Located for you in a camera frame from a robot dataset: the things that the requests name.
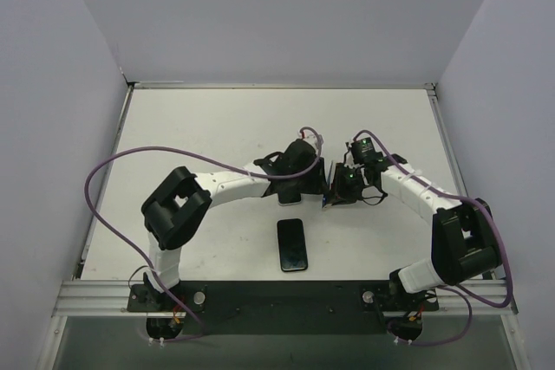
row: cable tie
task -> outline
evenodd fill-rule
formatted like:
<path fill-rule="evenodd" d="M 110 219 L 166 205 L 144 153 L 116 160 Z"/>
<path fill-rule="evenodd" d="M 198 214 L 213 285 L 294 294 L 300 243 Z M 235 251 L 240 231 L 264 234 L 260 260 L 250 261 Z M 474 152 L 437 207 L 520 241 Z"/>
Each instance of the cable tie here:
<path fill-rule="evenodd" d="M 407 175 L 405 175 L 405 178 L 401 179 L 401 184 L 404 184 L 405 182 L 407 182 L 411 177 L 414 177 L 414 176 L 420 177 L 421 175 L 422 175 L 422 171 L 420 169 L 409 172 Z"/>
<path fill-rule="evenodd" d="M 421 193 L 418 194 L 418 198 L 420 198 L 420 197 L 422 196 L 422 194 L 424 194 L 425 192 L 427 192 L 427 191 L 430 189 L 431 186 L 432 186 L 432 184 L 428 184 L 428 186 L 426 186 L 426 187 L 421 191 Z"/>

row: white arm segment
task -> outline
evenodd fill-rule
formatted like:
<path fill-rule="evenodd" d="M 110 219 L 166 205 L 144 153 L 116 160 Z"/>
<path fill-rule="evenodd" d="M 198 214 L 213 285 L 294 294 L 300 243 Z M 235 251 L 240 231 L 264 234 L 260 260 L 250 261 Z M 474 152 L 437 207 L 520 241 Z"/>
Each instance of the white arm segment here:
<path fill-rule="evenodd" d="M 431 181 L 418 175 L 410 164 L 401 164 L 401 166 L 412 175 L 405 175 L 396 166 L 390 166 L 386 172 L 382 172 L 382 189 L 387 194 L 400 199 L 429 225 L 432 225 L 432 219 L 438 208 L 448 210 L 460 205 L 460 201 L 438 197 L 427 187 L 411 179 L 411 177 L 418 177 L 431 185 Z M 434 188 L 446 192 L 439 186 L 434 185 Z"/>
<path fill-rule="evenodd" d="M 265 174 L 264 170 L 254 164 L 244 166 L 246 171 Z M 214 172 L 197 173 L 196 181 L 201 188 L 210 192 L 212 203 L 210 208 L 218 205 L 235 201 L 236 199 L 249 197 L 262 197 L 270 181 L 268 179 L 254 178 L 236 172 Z M 153 262 L 154 270 L 164 286 L 170 289 L 180 281 L 180 258 L 181 248 L 175 250 L 161 250 L 156 238 L 152 233 L 148 233 L 150 247 L 148 257 Z M 148 281 L 159 292 L 164 292 L 160 285 L 154 280 L 152 271 L 147 272 Z"/>
<path fill-rule="evenodd" d="M 439 197 L 427 187 L 411 179 L 410 177 L 412 176 L 418 176 L 427 184 L 431 184 L 430 181 L 418 175 L 418 172 L 410 164 L 402 164 L 402 167 L 413 175 L 405 175 L 396 166 L 391 166 L 386 172 L 382 172 L 382 189 L 387 194 L 400 199 L 416 214 L 426 220 L 430 226 L 432 226 L 432 220 L 438 208 L 448 210 L 460 205 L 460 201 Z M 434 186 L 434 188 L 444 191 L 438 186 Z M 401 269 L 399 271 L 399 278 L 403 288 L 409 294 L 415 294 L 421 290 L 445 284 L 435 272 L 431 257 Z"/>

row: wire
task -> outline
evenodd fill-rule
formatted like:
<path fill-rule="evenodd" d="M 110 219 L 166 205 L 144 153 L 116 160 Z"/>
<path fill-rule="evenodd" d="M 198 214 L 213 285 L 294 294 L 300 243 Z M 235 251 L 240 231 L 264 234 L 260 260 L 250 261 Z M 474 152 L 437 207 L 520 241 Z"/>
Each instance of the wire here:
<path fill-rule="evenodd" d="M 200 159 L 200 160 L 204 160 L 205 162 L 208 162 L 209 164 L 212 165 L 216 165 L 219 167 L 222 167 L 224 169 L 227 169 L 229 171 L 233 171 L 233 172 L 238 172 L 238 173 L 243 173 L 244 175 L 250 175 L 254 178 L 262 178 L 262 179 L 295 179 L 298 177 L 303 176 L 305 173 L 308 173 L 309 171 L 312 170 L 312 168 L 314 168 L 318 161 L 320 160 L 320 157 L 322 156 L 322 138 L 320 137 L 320 135 L 318 134 L 318 132 L 316 130 L 314 130 L 312 127 L 302 127 L 300 129 L 302 135 L 304 136 L 304 131 L 309 131 L 312 132 L 315 136 L 316 136 L 316 140 L 317 140 L 317 157 L 314 159 L 314 161 L 312 162 L 312 164 L 310 164 L 309 167 L 307 167 L 306 169 L 302 170 L 301 172 L 297 172 L 297 173 L 293 173 L 290 175 L 264 175 L 264 174 L 260 174 L 260 173 L 256 173 L 256 172 L 248 172 L 245 169 L 241 169 L 241 168 L 237 168 L 235 166 L 231 166 L 231 165 L 227 165 L 224 164 L 222 162 L 218 162 L 215 159 L 210 159 L 207 158 L 206 156 L 202 156 L 202 155 L 198 155 L 197 153 L 193 153 L 193 152 L 189 152 L 189 151 L 184 151 L 181 149 L 176 149 L 174 147 L 167 147 L 167 146 L 143 146 L 143 147 L 136 147 L 133 149 L 128 149 L 126 151 L 120 152 L 120 153 L 115 153 L 114 155 L 110 156 L 108 159 L 103 160 L 100 164 L 98 164 L 97 166 L 95 166 L 92 171 L 88 174 L 87 179 L 85 180 L 85 185 L 84 185 L 84 192 L 85 192 L 85 202 L 87 203 L 88 208 L 91 210 L 91 212 L 93 213 L 93 215 L 98 219 L 98 221 L 100 221 L 107 229 L 109 229 L 110 231 L 112 231 L 117 237 L 119 237 L 121 240 L 123 240 L 125 243 L 129 244 L 137 253 L 139 253 L 139 255 L 145 260 L 145 262 L 147 262 L 148 268 L 150 268 L 150 270 L 152 271 L 152 275 L 154 280 L 158 283 L 158 285 L 162 288 L 162 290 L 175 302 L 177 303 L 180 307 L 183 308 L 184 311 L 186 311 L 200 326 L 200 333 L 199 334 L 193 334 L 193 335 L 183 335 L 181 337 L 176 337 L 172 340 L 166 340 L 165 342 L 176 342 L 176 341 L 184 341 L 184 340 L 194 340 L 197 338 L 200 338 L 204 335 L 205 332 L 205 324 L 202 320 L 200 320 L 200 318 L 193 313 L 193 311 L 187 307 L 187 305 L 185 305 L 185 303 L 183 303 L 180 299 L 178 299 L 177 296 L 175 296 L 167 287 L 166 285 L 164 285 L 164 283 L 160 280 L 160 277 L 158 276 L 158 274 L 154 271 L 154 265 L 152 260 L 150 260 L 150 258 L 148 257 L 147 253 L 145 253 L 137 244 L 133 243 L 129 238 L 125 237 L 121 232 L 119 232 L 113 225 L 111 225 L 101 214 L 100 212 L 98 212 L 98 210 L 96 210 L 95 205 L 93 204 L 92 198 L 90 196 L 90 183 L 93 179 L 93 177 L 95 176 L 95 174 L 100 171 L 100 169 L 102 169 L 104 166 L 108 165 L 110 162 L 122 158 L 124 156 L 130 155 L 132 153 L 140 153 L 140 152 L 151 152 L 151 151 L 161 151 L 161 152 L 169 152 L 169 153 L 177 153 L 180 155 L 185 155 L 185 156 L 189 156 L 191 158 L 195 158 L 195 159 Z"/>
<path fill-rule="evenodd" d="M 184 296 L 182 296 L 180 299 L 181 299 L 182 302 L 185 302 L 185 297 Z M 180 311 L 181 311 L 181 307 L 179 305 L 175 305 L 173 307 L 173 320 L 178 324 L 181 324 L 180 319 L 177 317 L 177 313 L 180 312 Z"/>
<path fill-rule="evenodd" d="M 395 158 L 391 155 L 391 153 L 389 153 L 389 151 L 385 147 L 385 145 L 378 139 L 378 137 L 375 134 L 370 132 L 370 130 L 361 130 L 359 133 L 356 134 L 356 136 L 353 140 L 357 140 L 358 137 L 361 134 L 367 134 L 368 136 L 370 136 L 376 142 L 376 144 L 383 150 L 383 152 L 386 154 L 389 161 L 391 161 L 391 163 L 393 165 L 395 165 L 395 167 L 399 171 L 401 171 L 405 175 L 410 174 L 409 171 L 407 171 L 404 167 L 402 167 L 401 164 L 399 164 L 395 160 Z M 500 231 L 497 228 L 497 225 L 495 224 L 495 222 L 493 221 L 493 218 L 492 218 L 491 214 L 486 210 L 486 207 L 484 207 L 484 205 L 482 205 L 479 201 L 475 200 L 474 198 L 465 197 L 463 195 L 452 195 L 452 194 L 448 194 L 446 192 L 440 191 L 437 188 L 434 188 L 433 186 L 431 186 L 431 184 L 428 184 L 426 181 L 418 178 L 418 176 L 416 176 L 416 175 L 411 175 L 410 178 L 413 181 L 416 181 L 418 184 L 427 187 L 431 192 L 433 192 L 435 195 L 437 195 L 439 197 L 447 198 L 447 199 L 456 199 L 456 200 L 461 201 L 462 203 L 471 204 L 471 205 L 475 206 L 476 208 L 478 208 L 478 210 L 480 210 L 480 212 L 482 213 L 482 215 L 486 219 L 487 224 L 492 229 L 492 233 L 495 236 L 495 240 L 497 241 L 497 245 L 499 246 L 499 253 L 500 253 L 500 256 L 501 256 L 501 264 L 503 264 L 503 269 L 505 270 L 505 276 L 506 276 L 506 297 L 501 303 L 492 302 L 489 299 L 484 298 L 483 296 L 475 294 L 474 292 L 470 291 L 469 289 L 465 288 L 464 286 L 462 286 L 460 284 L 455 285 L 455 286 L 457 288 L 459 288 L 460 290 L 462 290 L 467 295 L 471 296 L 472 298 L 474 298 L 474 299 L 476 299 L 480 302 L 485 303 L 486 305 L 489 305 L 490 307 L 504 308 L 507 305 L 509 305 L 511 303 L 511 301 L 513 300 L 513 274 L 511 272 L 511 266 L 509 264 L 509 259 L 508 259 L 507 253 L 506 253 L 505 244 L 503 243 L 503 239 L 501 238 Z"/>
<path fill-rule="evenodd" d="M 361 199 L 361 201 L 363 201 L 366 205 L 370 205 L 371 207 L 374 207 L 376 205 L 381 204 L 387 196 L 388 196 L 388 194 L 386 192 L 383 192 L 382 195 L 375 195 L 375 196 L 372 196 L 372 197 L 365 197 L 365 198 Z M 380 200 L 375 204 L 371 204 L 371 203 L 367 202 L 368 199 L 375 199 L 375 198 L 379 198 Z"/>
<path fill-rule="evenodd" d="M 146 268 L 148 268 L 148 266 L 145 265 L 145 264 L 143 264 L 142 266 L 139 266 L 137 269 L 135 269 L 135 272 L 133 272 L 131 274 L 129 279 L 127 279 L 127 285 L 131 290 L 133 290 L 133 288 L 131 288 L 131 279 L 133 279 L 133 276 L 135 276 L 140 270 L 143 270 L 143 269 L 146 269 Z"/>
<path fill-rule="evenodd" d="M 345 154 L 343 155 L 343 164 L 345 165 L 347 163 L 347 155 L 350 152 L 350 148 L 347 147 L 347 152 L 345 152 Z"/>
<path fill-rule="evenodd" d="M 442 289 L 442 290 L 447 290 L 449 292 L 453 292 L 454 294 L 457 294 L 458 296 L 460 296 L 463 299 L 463 301 L 467 305 L 468 319 L 467 319 L 467 324 L 462 329 L 462 331 L 460 331 L 457 335 L 446 338 L 445 340 L 411 341 L 411 342 L 409 342 L 408 340 L 403 340 L 402 338 L 399 338 L 395 334 L 393 334 L 392 327 L 393 327 L 393 324 L 396 321 L 396 319 L 394 318 L 393 320 L 388 322 L 388 332 L 390 334 L 394 335 L 395 337 L 397 337 L 397 338 L 395 338 L 396 340 L 398 340 L 399 342 L 401 342 L 403 344 L 407 344 L 407 345 L 411 345 L 411 346 L 415 346 L 415 347 L 438 347 L 438 346 L 444 346 L 446 344 L 450 344 L 451 342 L 458 341 L 467 334 L 468 330 L 470 329 L 470 326 L 472 325 L 472 321 L 473 321 L 472 305 L 470 305 L 470 302 L 468 301 L 468 299 L 461 292 L 459 292 L 458 290 L 447 288 L 447 287 L 444 287 L 444 286 L 439 287 L 439 288 Z"/>
<path fill-rule="evenodd" d="M 272 158 L 275 158 L 275 157 L 283 155 L 283 154 L 284 154 L 283 152 L 276 151 L 276 152 L 270 153 L 269 155 L 264 156 L 263 159 L 271 161 Z"/>

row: phone screen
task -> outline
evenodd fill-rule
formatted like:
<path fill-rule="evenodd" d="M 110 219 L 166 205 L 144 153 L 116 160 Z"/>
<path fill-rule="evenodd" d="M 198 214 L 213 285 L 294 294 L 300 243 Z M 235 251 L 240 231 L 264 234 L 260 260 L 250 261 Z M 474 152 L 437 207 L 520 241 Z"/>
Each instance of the phone screen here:
<path fill-rule="evenodd" d="M 309 260 L 304 243 L 303 222 L 299 218 L 277 222 L 277 244 L 283 272 L 307 270 Z"/>

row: gray floor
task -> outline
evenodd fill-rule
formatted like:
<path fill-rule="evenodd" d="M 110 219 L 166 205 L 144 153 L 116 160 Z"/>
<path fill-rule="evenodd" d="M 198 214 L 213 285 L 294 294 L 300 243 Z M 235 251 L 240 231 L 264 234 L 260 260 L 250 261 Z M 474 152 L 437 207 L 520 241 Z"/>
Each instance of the gray floor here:
<path fill-rule="evenodd" d="M 466 318 L 425 318 L 423 340 L 460 331 Z M 476 316 L 468 335 L 444 347 L 396 347 L 389 335 L 214 335 L 164 348 L 138 335 L 144 319 L 69 318 L 55 369 L 513 369 L 497 316 Z"/>

